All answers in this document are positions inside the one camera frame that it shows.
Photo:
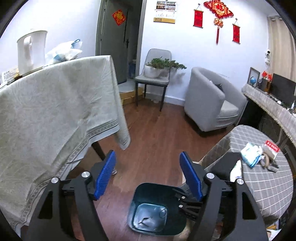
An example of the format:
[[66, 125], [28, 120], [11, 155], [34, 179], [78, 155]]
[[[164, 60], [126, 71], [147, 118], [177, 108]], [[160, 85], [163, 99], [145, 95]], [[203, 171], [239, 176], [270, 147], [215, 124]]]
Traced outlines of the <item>blue white plastic package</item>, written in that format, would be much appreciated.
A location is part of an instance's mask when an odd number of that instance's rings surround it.
[[246, 146], [240, 151], [242, 160], [249, 168], [253, 168], [263, 159], [263, 150], [261, 146], [247, 143]]

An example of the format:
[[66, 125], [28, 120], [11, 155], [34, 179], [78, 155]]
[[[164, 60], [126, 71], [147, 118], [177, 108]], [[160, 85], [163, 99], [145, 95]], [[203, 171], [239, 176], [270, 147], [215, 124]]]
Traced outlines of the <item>brown tape roll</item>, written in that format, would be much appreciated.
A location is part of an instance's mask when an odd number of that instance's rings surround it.
[[261, 159], [260, 159], [260, 164], [261, 164], [262, 168], [264, 168], [264, 169], [267, 169], [271, 165], [271, 161], [270, 161], [268, 154], [262, 153]]

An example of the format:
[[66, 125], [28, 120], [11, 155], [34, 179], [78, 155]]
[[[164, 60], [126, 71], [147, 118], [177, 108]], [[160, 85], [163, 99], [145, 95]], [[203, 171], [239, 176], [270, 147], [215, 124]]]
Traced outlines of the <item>red white torn envelope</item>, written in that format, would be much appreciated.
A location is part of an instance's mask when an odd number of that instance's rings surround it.
[[267, 154], [272, 160], [276, 159], [276, 156], [278, 155], [280, 148], [272, 141], [266, 140], [264, 144], [262, 144], [262, 150], [264, 153]]

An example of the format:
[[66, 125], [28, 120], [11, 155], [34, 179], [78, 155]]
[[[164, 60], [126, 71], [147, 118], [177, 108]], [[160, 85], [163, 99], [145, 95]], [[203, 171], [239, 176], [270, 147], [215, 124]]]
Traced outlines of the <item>dark teal trash bin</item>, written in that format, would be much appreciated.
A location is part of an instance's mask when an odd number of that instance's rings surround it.
[[135, 232], [153, 236], [175, 236], [187, 223], [179, 213], [179, 198], [185, 192], [173, 186], [142, 183], [137, 186], [127, 216], [127, 224]]

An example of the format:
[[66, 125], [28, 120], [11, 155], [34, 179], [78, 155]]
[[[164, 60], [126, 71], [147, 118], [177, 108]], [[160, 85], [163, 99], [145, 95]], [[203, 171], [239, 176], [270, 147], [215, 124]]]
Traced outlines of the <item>dark table leg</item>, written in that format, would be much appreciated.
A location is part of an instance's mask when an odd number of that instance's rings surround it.
[[98, 156], [100, 157], [100, 159], [102, 161], [104, 161], [104, 159], [106, 158], [106, 155], [104, 153], [104, 151], [102, 150], [99, 142], [94, 142], [91, 144], [93, 150], [95, 150], [96, 154], [98, 154]]

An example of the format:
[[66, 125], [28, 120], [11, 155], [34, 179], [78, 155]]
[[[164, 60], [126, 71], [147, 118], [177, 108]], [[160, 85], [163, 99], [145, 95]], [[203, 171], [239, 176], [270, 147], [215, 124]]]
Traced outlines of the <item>grey checked round tablecloth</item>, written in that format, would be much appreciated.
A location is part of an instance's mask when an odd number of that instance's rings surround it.
[[[247, 143], [260, 146], [269, 137], [259, 130], [245, 125], [235, 127], [223, 137], [200, 161], [207, 171], [227, 152], [239, 153]], [[276, 156], [279, 170], [274, 173], [257, 164], [249, 168], [242, 163], [242, 176], [261, 211], [266, 226], [280, 219], [288, 209], [293, 195], [293, 177], [290, 165], [280, 151]]]

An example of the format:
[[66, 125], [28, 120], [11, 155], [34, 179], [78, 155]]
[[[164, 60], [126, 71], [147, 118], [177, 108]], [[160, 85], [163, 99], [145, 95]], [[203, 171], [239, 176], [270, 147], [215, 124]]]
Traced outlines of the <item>black remote control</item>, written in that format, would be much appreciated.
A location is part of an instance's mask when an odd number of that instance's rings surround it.
[[271, 171], [271, 172], [276, 173], [279, 170], [279, 166], [278, 166], [278, 164], [276, 162], [270, 162], [269, 163], [269, 166], [267, 167], [267, 169], [269, 171]]

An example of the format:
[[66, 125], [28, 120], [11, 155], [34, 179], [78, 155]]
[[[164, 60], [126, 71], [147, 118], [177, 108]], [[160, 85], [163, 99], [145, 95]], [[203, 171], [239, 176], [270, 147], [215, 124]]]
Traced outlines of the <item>cardboard box on floor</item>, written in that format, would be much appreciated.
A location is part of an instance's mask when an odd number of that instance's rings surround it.
[[[144, 90], [142, 88], [138, 89], [138, 101], [142, 100], [144, 97]], [[120, 92], [121, 104], [127, 105], [135, 103], [135, 90], [130, 92]]]

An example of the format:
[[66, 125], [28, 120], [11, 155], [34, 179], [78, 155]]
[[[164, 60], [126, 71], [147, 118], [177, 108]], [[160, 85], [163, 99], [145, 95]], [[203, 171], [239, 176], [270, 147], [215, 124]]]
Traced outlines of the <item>beige patterned tablecloth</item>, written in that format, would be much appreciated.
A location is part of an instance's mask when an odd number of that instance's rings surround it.
[[53, 177], [66, 177], [93, 142], [130, 134], [113, 59], [79, 58], [1, 89], [1, 211], [12, 229], [28, 225]]

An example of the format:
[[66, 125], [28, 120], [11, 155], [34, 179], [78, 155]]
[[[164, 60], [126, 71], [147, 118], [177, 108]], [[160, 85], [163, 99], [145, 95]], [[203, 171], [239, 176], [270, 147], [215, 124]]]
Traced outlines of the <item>black handbag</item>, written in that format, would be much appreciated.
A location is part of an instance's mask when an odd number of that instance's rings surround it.
[[224, 92], [223, 87], [222, 87], [222, 84], [216, 84], [215, 86], [216, 86], [217, 88], [219, 88], [222, 92]]

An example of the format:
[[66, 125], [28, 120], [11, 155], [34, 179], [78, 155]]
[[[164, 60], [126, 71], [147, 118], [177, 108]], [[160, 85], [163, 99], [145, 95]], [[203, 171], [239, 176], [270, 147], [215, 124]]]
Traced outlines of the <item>potted green plant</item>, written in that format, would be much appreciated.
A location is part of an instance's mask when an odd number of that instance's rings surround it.
[[175, 60], [170, 59], [162, 59], [160, 58], [154, 58], [144, 66], [144, 76], [147, 78], [158, 78], [161, 76], [162, 72], [164, 70], [183, 70], [187, 67], [183, 64], [180, 64], [176, 62]]

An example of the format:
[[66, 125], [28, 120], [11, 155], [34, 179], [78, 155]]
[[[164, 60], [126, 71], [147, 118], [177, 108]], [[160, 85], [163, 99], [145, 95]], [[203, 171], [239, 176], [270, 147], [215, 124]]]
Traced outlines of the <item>blue globe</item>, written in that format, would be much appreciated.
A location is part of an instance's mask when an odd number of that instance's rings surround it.
[[256, 85], [256, 83], [257, 83], [257, 79], [254, 76], [250, 77], [249, 84], [254, 86]]

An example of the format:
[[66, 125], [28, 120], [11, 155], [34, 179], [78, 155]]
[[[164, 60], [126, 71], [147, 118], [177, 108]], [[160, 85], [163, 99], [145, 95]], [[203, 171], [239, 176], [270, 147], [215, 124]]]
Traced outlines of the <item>grey fringed desk cloth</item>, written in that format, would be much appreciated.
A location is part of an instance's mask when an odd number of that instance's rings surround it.
[[277, 122], [295, 147], [295, 116], [258, 88], [245, 84], [241, 91]]

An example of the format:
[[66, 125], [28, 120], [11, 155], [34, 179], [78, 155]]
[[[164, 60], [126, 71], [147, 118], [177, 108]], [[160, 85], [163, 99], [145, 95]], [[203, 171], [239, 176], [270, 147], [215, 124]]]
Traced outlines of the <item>black monitor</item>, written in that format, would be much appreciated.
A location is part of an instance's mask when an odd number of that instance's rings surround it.
[[295, 82], [283, 76], [274, 74], [271, 82], [270, 93], [286, 106], [291, 106], [295, 100]]

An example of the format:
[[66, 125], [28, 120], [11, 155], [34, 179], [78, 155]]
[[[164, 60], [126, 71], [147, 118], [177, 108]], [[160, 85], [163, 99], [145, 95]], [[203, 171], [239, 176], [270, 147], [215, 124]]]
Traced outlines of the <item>grey dining chair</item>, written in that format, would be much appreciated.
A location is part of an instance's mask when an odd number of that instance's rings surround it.
[[143, 68], [143, 71], [141, 75], [137, 76], [134, 79], [135, 82], [135, 103], [136, 107], [138, 107], [138, 85], [143, 84], [144, 85], [144, 97], [146, 96], [147, 86], [160, 86], [163, 87], [163, 95], [161, 99], [161, 104], [159, 111], [162, 111], [164, 99], [165, 99], [165, 93], [167, 86], [170, 81], [170, 73], [167, 74], [167, 76], [162, 76], [163, 69], [157, 69], [154, 67], [150, 67], [147, 64], [151, 62], [153, 59], [160, 59], [160, 60], [171, 60], [171, 52], [168, 50], [162, 50], [162, 49], [150, 49], [148, 51], [148, 54], [145, 59], [145, 65]]

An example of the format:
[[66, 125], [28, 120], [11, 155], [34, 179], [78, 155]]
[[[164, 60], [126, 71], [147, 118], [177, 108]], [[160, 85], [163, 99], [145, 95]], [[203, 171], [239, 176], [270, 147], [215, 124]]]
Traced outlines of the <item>white plastic bag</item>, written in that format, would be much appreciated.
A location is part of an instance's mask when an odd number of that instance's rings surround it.
[[82, 44], [80, 39], [58, 44], [46, 54], [46, 64], [52, 65], [76, 59], [82, 53]]

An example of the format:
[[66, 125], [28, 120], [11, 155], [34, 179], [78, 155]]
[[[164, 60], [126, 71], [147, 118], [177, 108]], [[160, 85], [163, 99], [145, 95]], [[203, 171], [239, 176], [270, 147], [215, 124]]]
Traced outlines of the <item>white electric kettle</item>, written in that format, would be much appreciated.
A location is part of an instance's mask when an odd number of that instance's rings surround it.
[[45, 44], [47, 31], [28, 33], [17, 41], [18, 70], [20, 76], [26, 76], [45, 66]]

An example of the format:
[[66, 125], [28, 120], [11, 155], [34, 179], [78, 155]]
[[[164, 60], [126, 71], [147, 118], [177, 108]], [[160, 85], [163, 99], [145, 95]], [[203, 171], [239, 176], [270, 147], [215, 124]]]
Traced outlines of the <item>right red scroll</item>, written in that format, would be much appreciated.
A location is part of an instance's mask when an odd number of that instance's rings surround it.
[[233, 42], [240, 44], [240, 27], [233, 24]]

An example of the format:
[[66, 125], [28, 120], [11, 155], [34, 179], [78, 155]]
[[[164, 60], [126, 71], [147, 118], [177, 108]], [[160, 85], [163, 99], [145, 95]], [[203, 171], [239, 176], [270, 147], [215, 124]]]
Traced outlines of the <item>red scroll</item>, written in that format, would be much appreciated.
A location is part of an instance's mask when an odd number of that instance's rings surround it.
[[233, 24], [233, 42], [240, 44], [240, 27]]
[[203, 11], [194, 10], [194, 27], [203, 28]]

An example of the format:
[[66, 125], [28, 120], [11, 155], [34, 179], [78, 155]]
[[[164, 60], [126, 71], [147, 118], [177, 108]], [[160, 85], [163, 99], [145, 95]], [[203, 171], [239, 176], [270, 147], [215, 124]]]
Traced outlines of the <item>grey green door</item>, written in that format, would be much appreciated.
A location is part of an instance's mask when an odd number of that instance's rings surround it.
[[[137, 59], [137, 45], [143, 1], [101, 1], [96, 55], [110, 55], [119, 84], [130, 79], [129, 66]], [[126, 21], [118, 26], [112, 14], [121, 9]]]

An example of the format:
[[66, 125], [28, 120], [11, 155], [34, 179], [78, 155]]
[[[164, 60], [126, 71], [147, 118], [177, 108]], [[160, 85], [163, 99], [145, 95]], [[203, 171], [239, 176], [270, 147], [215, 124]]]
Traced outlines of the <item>left red scroll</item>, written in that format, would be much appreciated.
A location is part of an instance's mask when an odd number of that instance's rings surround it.
[[194, 10], [194, 27], [203, 28], [203, 11]]

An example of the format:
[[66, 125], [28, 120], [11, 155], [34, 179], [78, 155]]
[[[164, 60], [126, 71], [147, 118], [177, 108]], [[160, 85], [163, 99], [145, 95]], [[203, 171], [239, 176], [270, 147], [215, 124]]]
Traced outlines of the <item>beige curtain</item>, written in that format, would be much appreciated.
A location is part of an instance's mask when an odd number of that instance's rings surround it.
[[279, 16], [270, 16], [267, 22], [270, 72], [295, 82], [295, 39]]

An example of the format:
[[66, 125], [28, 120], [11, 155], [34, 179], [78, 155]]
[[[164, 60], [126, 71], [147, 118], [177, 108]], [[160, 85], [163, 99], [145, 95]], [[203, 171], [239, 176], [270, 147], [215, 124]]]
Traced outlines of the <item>red fu door sticker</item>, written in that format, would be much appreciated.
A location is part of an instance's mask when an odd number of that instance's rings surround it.
[[120, 26], [121, 24], [123, 24], [126, 21], [126, 16], [124, 15], [124, 13], [121, 9], [119, 9], [115, 13], [113, 13], [112, 17], [114, 18], [114, 20], [118, 26]]

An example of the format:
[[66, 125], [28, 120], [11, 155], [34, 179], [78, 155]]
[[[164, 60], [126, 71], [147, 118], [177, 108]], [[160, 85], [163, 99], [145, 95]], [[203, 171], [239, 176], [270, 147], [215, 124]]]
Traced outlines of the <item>red chinese knot decoration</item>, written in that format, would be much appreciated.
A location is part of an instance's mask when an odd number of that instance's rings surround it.
[[220, 29], [223, 27], [223, 19], [232, 18], [234, 14], [226, 4], [220, 0], [205, 1], [204, 7], [215, 15], [214, 25], [217, 27], [216, 44], [219, 42]]

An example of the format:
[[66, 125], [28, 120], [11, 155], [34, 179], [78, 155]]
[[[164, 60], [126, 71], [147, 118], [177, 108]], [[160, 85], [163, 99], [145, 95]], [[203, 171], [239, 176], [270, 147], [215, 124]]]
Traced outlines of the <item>picture frame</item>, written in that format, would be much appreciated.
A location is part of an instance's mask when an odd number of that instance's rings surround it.
[[251, 85], [252, 87], [257, 87], [259, 78], [260, 78], [260, 72], [250, 67], [247, 84]]

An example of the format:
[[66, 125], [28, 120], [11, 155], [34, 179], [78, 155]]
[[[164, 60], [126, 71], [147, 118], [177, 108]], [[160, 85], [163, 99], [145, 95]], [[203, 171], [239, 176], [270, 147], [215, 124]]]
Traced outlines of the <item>wall calendar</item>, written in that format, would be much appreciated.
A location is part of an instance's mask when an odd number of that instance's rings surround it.
[[155, 5], [154, 22], [175, 24], [176, 1], [157, 1]]

